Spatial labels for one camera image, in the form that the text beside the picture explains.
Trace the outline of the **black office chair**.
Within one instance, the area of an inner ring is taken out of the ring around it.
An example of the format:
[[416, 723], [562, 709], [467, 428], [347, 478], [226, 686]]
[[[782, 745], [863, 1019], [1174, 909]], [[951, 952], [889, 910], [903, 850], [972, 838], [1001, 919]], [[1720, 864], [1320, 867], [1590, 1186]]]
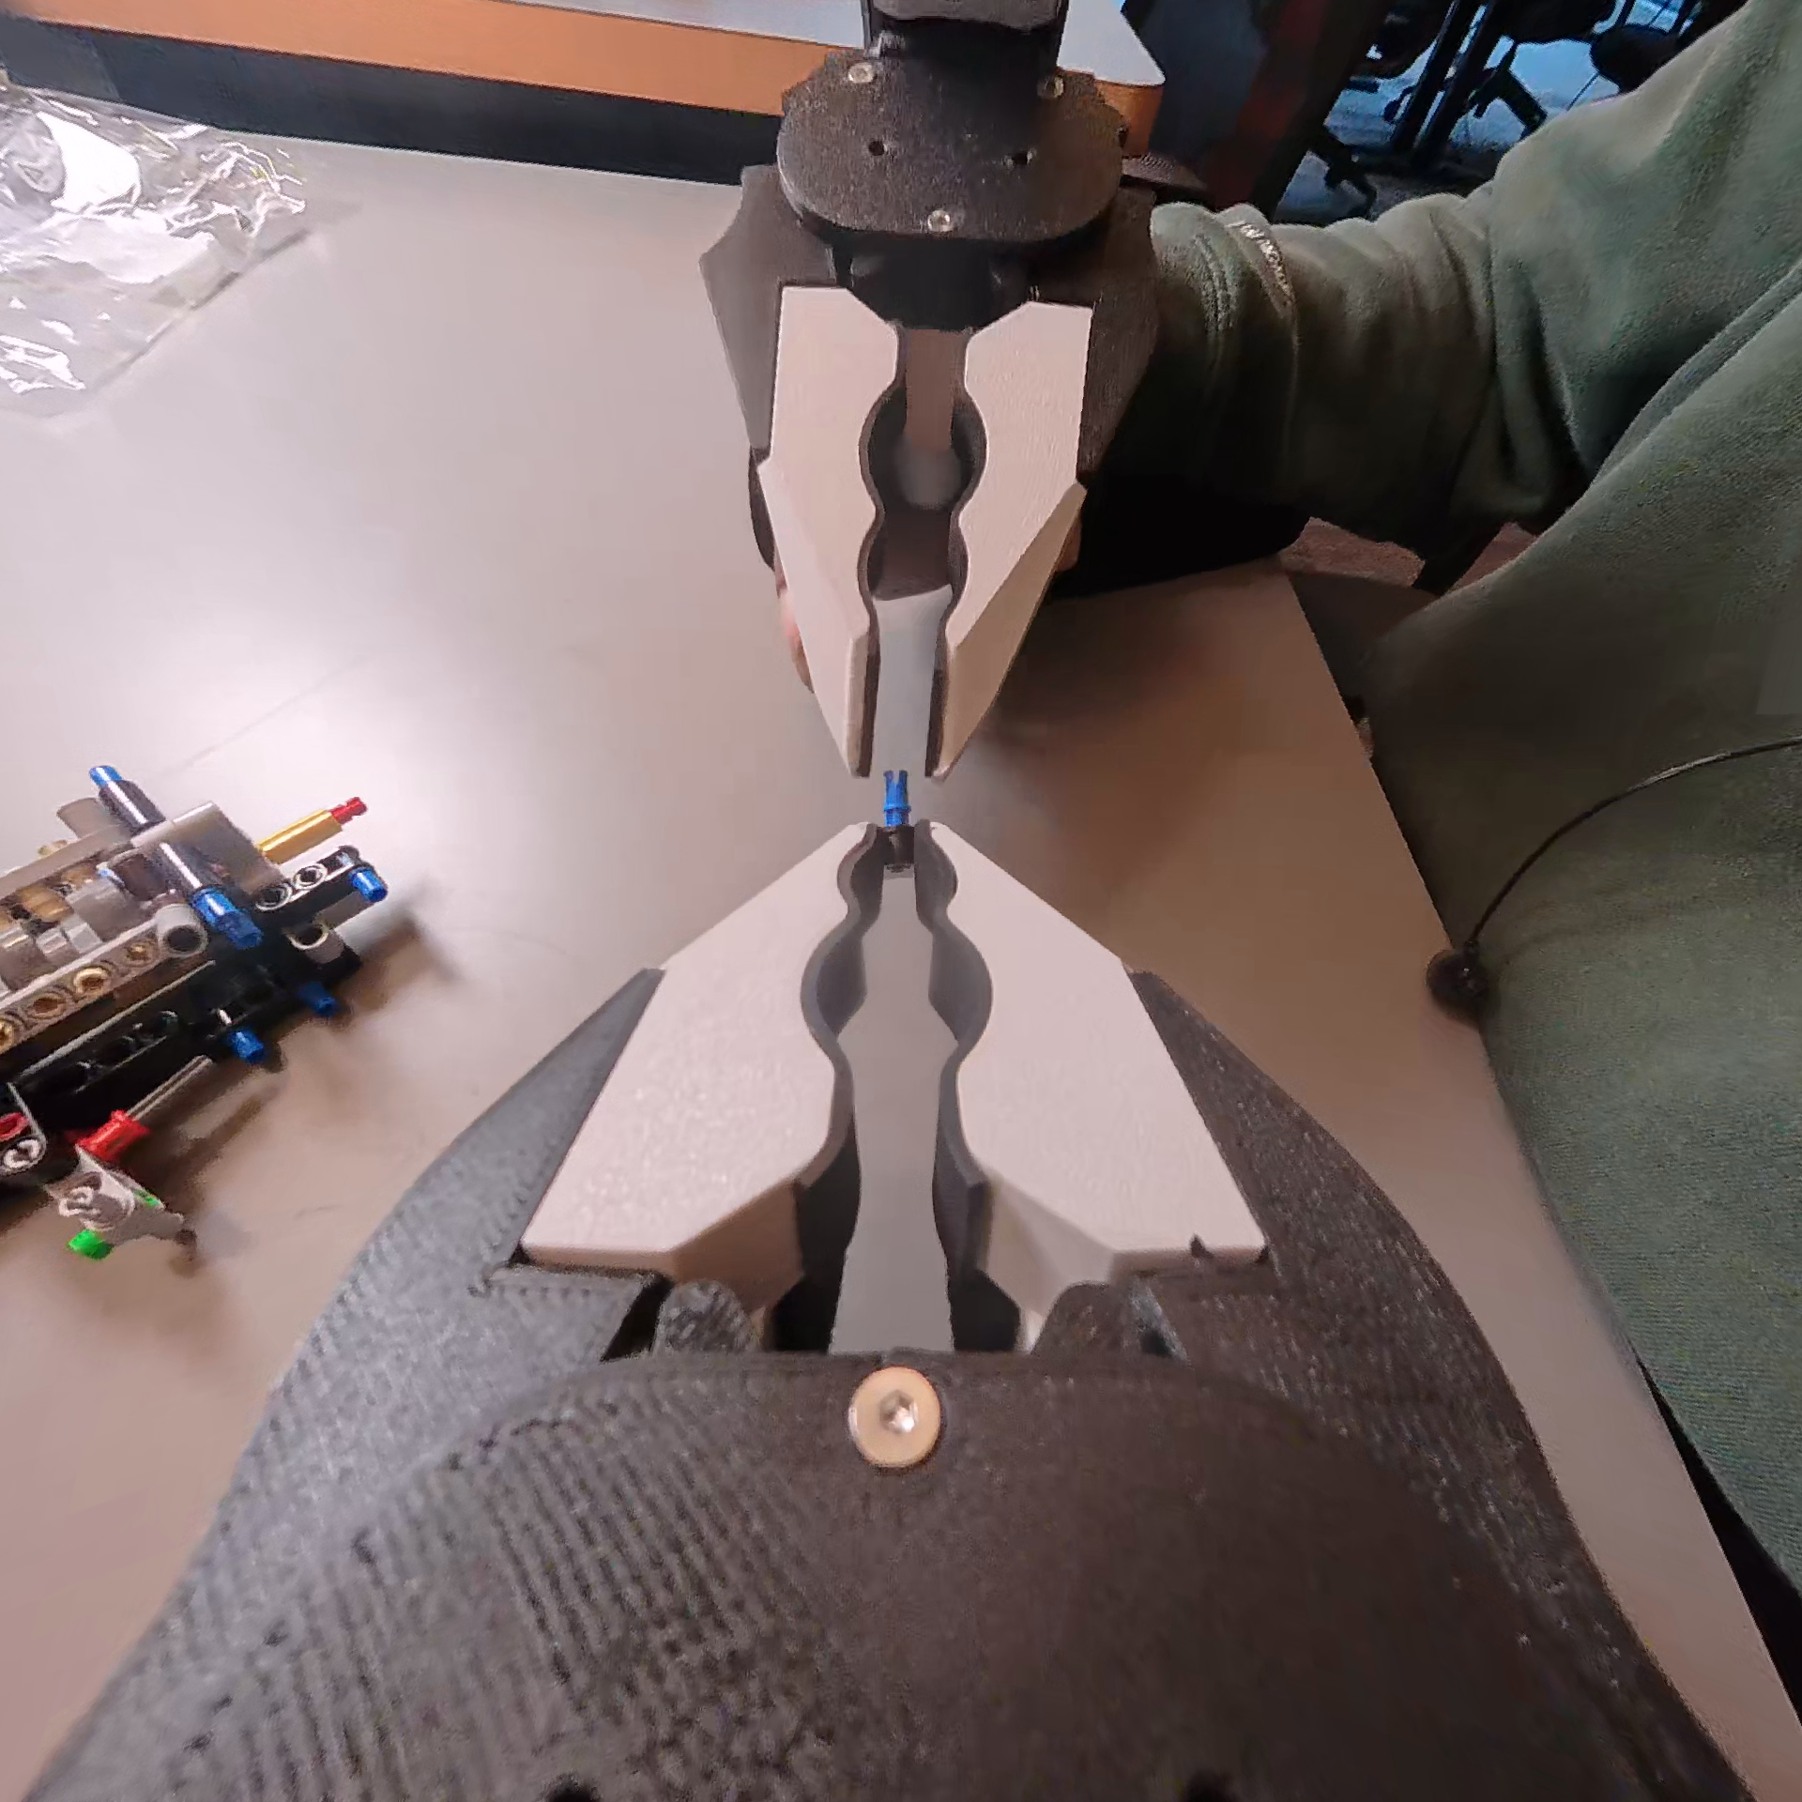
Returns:
[[1208, 201], [1275, 218], [1385, 16], [1375, 2], [1160, 2], [1141, 40], [1161, 92], [1151, 151]]

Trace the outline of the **clear plastic bag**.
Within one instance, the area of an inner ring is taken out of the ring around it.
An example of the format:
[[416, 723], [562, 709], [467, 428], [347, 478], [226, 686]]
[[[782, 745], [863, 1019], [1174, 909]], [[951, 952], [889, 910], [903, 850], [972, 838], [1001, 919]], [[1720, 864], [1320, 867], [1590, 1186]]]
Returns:
[[2, 402], [61, 414], [309, 230], [290, 159], [2, 83]]

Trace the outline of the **person's torso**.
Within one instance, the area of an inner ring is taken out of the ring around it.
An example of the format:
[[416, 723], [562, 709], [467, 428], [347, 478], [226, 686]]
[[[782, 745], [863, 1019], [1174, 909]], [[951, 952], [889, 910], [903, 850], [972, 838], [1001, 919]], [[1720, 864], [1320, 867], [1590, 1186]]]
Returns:
[[1799, 585], [1527, 554], [1373, 654], [1377, 769], [1549, 1205], [1799, 1611]]

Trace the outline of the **person's right forearm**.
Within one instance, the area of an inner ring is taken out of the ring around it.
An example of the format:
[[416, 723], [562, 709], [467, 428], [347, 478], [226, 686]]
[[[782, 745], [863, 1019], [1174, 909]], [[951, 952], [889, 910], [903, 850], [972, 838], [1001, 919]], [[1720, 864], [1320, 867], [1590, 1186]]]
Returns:
[[1428, 552], [1534, 528], [1706, 599], [1799, 585], [1799, 4], [1745, 4], [1472, 197], [1155, 213], [1108, 471]]

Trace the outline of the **multicoloured lego engine model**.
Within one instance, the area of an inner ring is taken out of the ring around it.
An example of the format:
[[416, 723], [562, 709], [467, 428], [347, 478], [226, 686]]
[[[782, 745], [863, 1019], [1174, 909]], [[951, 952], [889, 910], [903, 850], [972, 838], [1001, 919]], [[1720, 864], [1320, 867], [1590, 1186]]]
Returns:
[[130, 1160], [228, 1067], [276, 1071], [297, 1021], [331, 1021], [362, 959], [343, 926], [390, 897], [326, 805], [254, 836], [219, 805], [169, 814], [111, 766], [66, 835], [2, 881], [2, 1189], [55, 1208], [104, 1263], [183, 1243]]

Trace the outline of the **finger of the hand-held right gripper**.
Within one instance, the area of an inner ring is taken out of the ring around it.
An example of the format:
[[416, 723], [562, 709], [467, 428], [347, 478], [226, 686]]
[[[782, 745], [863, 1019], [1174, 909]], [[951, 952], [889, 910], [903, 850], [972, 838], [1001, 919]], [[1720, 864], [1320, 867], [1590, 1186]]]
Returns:
[[855, 778], [869, 776], [874, 728], [867, 555], [879, 504], [867, 454], [896, 383], [898, 335], [855, 294], [782, 292], [770, 452], [758, 480], [812, 692]]
[[962, 578], [943, 624], [934, 779], [989, 714], [1079, 521], [1091, 328], [1091, 309], [1029, 302], [969, 345], [962, 392], [982, 430], [982, 459], [956, 518]]

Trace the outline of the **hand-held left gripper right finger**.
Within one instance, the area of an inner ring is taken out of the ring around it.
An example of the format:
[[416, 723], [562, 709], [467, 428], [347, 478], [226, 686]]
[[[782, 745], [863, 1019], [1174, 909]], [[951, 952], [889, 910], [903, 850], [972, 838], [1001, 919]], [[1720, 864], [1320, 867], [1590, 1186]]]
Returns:
[[915, 829], [939, 1079], [936, 1226], [958, 1332], [1082, 1286], [1242, 1270], [1267, 1238], [1113, 952], [943, 824]]

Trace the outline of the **wooden-edged table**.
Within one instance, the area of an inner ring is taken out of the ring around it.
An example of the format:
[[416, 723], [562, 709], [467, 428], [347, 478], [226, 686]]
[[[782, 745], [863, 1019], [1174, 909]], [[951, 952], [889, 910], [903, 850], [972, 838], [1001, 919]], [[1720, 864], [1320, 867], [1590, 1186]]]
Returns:
[[732, 187], [855, 2], [5, 2], [4, 73], [269, 137]]

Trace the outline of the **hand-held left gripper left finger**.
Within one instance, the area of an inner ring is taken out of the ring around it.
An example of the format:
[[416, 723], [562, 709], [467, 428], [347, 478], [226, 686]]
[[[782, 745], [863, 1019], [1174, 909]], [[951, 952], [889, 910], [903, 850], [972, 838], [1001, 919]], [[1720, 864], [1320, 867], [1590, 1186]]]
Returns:
[[805, 1277], [800, 1189], [844, 1141], [805, 974], [848, 922], [844, 828], [665, 962], [521, 1251], [555, 1272], [724, 1286], [765, 1312]]

